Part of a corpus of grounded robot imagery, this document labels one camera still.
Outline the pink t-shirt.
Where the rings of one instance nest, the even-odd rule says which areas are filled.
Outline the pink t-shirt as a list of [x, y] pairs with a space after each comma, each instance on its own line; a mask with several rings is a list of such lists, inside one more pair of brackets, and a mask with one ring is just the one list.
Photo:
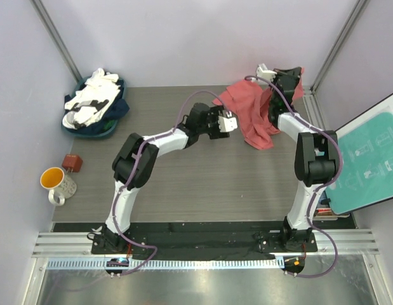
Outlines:
[[238, 118], [239, 128], [247, 144], [258, 150], [274, 147], [271, 136], [280, 133], [268, 119], [272, 90], [263, 89], [250, 80], [240, 80], [228, 87], [213, 103], [225, 103]]

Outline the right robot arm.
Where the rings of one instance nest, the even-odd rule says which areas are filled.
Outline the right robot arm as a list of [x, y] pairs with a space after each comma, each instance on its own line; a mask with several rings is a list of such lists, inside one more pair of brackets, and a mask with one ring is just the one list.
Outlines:
[[274, 71], [268, 110], [272, 126], [296, 143], [294, 171], [298, 189], [279, 235], [282, 248], [291, 252], [301, 251], [305, 244], [311, 242], [317, 202], [326, 186], [340, 173], [342, 158], [336, 133], [316, 128], [292, 106], [302, 71], [301, 67]]

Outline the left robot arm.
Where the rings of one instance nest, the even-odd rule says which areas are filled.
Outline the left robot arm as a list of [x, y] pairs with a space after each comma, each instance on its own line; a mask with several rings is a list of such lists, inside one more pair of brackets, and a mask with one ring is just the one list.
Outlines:
[[127, 249], [135, 199], [159, 157], [192, 146], [200, 135], [206, 134], [211, 140], [227, 138], [236, 128], [236, 117], [224, 106], [196, 103], [167, 132], [146, 137], [132, 133], [112, 163], [114, 198], [105, 224], [94, 237], [93, 250], [120, 254]]

